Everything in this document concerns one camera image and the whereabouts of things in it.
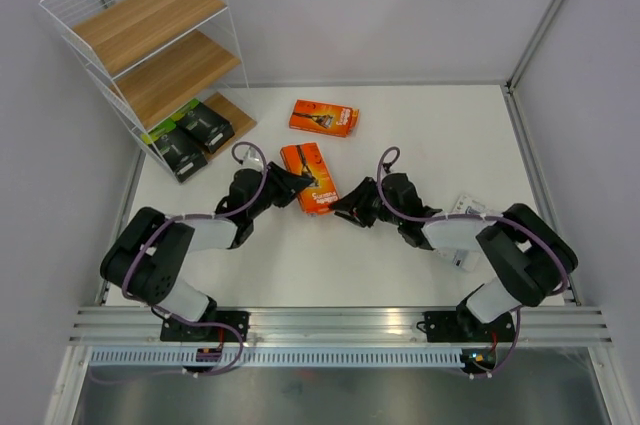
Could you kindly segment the bottom wooden shelf board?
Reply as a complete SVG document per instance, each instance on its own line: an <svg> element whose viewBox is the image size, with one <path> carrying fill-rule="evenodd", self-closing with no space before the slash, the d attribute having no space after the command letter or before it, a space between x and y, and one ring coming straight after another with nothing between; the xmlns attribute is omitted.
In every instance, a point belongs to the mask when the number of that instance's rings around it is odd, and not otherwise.
<svg viewBox="0 0 640 425"><path fill-rule="evenodd" d="M247 113L245 113L240 107L238 107L233 101L230 101L218 92L205 99L204 104L211 110L227 119L234 129L234 136L227 140L216 152L205 152L207 161L211 162L223 152L229 150L233 144L235 144L252 129L254 129L257 125L257 122Z"/></svg>

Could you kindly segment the middle wooden shelf board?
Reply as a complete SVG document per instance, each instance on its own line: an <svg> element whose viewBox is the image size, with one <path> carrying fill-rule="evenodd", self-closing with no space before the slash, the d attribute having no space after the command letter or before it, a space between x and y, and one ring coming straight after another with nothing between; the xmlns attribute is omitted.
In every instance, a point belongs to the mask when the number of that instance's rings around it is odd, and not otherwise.
<svg viewBox="0 0 640 425"><path fill-rule="evenodd" d="M193 31L144 61L111 86L144 129L151 129L241 64L230 51Z"/></svg>

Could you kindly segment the black green razor box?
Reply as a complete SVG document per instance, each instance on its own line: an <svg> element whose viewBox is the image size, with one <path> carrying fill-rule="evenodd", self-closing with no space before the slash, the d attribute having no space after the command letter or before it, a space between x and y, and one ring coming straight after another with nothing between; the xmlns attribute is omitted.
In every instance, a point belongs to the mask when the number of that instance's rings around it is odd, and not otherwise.
<svg viewBox="0 0 640 425"><path fill-rule="evenodd" d="M198 99L192 99L170 118L207 152L217 152L234 135L229 120Z"/></svg>
<svg viewBox="0 0 640 425"><path fill-rule="evenodd" d="M184 183L207 165L198 145L171 119L166 119L142 141L169 167L179 183Z"/></svg>

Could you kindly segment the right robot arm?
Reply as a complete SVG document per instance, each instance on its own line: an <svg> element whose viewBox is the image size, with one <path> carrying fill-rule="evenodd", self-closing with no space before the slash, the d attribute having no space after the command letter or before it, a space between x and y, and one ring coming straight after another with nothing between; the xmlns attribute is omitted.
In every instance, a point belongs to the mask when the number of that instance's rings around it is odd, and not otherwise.
<svg viewBox="0 0 640 425"><path fill-rule="evenodd" d="M447 215L424 204L405 173L367 177L330 209L361 228L393 224L413 248L482 253L495 278L465 297L454 315L469 340L482 338L517 308L538 306L565 287L578 266L573 249L529 206L516 203L498 215Z"/></svg>

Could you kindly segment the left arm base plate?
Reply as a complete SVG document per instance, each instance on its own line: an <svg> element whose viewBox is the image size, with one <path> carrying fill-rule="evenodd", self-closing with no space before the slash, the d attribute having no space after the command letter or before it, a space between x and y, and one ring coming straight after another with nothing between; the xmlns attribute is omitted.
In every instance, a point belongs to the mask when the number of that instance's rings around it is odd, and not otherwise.
<svg viewBox="0 0 640 425"><path fill-rule="evenodd" d="M163 320L161 342L240 343L247 339L250 313L245 310L207 311L200 321L171 316Z"/></svg>

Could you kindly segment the white Gillette razor pack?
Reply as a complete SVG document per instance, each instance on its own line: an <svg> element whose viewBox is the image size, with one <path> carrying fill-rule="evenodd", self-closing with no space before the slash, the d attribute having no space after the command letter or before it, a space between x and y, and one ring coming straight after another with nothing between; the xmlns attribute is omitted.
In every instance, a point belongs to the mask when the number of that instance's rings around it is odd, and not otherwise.
<svg viewBox="0 0 640 425"><path fill-rule="evenodd" d="M462 193L452 210L447 214L448 220L438 221L427 226L427 236L434 238L436 253L447 263L459 270L471 272L481 258L481 248L476 235L483 225L476 220L452 219L453 215L481 215L488 213L488 207L474 196Z"/></svg>

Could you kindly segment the wooden shelf board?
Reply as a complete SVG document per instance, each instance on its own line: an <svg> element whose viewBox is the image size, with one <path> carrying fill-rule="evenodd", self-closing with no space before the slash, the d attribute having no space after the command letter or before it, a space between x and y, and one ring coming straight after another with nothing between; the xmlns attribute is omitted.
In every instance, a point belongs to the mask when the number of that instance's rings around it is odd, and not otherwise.
<svg viewBox="0 0 640 425"><path fill-rule="evenodd" d="M111 86L144 129L151 129L241 64L230 51L193 31L144 61Z"/></svg>
<svg viewBox="0 0 640 425"><path fill-rule="evenodd" d="M74 31L115 76L225 6L222 0L122 0Z"/></svg>
<svg viewBox="0 0 640 425"><path fill-rule="evenodd" d="M205 152L207 161L211 162L223 152L229 150L233 144L235 144L252 129L254 129L257 125L257 122L247 113L245 113L240 107L238 107L233 101L230 101L218 92L205 99L204 104L211 110L227 119L234 129L234 136L227 140L216 152Z"/></svg>

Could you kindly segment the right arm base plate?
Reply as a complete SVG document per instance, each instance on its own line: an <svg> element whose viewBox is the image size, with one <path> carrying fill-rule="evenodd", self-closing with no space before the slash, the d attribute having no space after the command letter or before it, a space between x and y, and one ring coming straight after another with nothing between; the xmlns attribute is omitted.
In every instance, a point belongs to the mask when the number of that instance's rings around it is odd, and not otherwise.
<svg viewBox="0 0 640 425"><path fill-rule="evenodd" d="M515 324L510 313L489 323L481 323L470 314L453 310L425 311L422 328L429 343L510 343Z"/></svg>

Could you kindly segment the top wooden shelf board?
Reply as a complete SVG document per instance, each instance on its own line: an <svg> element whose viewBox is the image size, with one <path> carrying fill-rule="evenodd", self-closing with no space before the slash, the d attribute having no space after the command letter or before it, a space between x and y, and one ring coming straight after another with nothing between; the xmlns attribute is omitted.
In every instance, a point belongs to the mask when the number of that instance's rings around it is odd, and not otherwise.
<svg viewBox="0 0 640 425"><path fill-rule="evenodd" d="M225 6L222 0L122 0L74 31L115 76Z"/></svg>

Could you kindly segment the aluminium rail frame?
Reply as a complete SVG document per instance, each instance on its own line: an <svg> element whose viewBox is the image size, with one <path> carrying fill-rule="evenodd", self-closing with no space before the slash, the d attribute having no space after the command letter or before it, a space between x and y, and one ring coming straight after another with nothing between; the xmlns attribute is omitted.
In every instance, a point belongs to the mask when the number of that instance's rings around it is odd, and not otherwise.
<svg viewBox="0 0 640 425"><path fill-rule="evenodd" d="M415 324L450 307L254 307L248 315L251 346L408 346L427 343ZM541 306L521 312L522 347L608 347L603 312L592 306ZM80 308L68 332L70 345L151 346L161 321L145 307Z"/></svg>

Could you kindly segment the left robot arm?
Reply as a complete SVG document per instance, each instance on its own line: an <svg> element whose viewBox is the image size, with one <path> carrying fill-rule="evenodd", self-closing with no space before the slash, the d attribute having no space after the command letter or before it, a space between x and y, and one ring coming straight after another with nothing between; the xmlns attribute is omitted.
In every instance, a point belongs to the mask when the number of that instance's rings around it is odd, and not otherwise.
<svg viewBox="0 0 640 425"><path fill-rule="evenodd" d="M261 171L238 170L211 214L169 218L143 207L102 259L100 275L125 297L182 322L195 340L209 340L218 329L216 303L179 277L187 254L240 247L261 213L272 206L288 206L313 183L306 174L294 174L270 162Z"/></svg>

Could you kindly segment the orange razor box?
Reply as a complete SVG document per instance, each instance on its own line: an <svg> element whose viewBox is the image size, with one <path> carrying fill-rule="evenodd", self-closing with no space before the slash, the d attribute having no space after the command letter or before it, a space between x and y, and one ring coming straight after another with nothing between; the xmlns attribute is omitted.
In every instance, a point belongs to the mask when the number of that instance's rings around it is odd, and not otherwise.
<svg viewBox="0 0 640 425"><path fill-rule="evenodd" d="M287 145L281 148L280 155L289 172L310 180L297 194L301 210L314 216L330 213L330 205L340 196L318 144Z"/></svg>
<svg viewBox="0 0 640 425"><path fill-rule="evenodd" d="M299 99L289 118L291 129L346 138L357 127L357 108Z"/></svg>

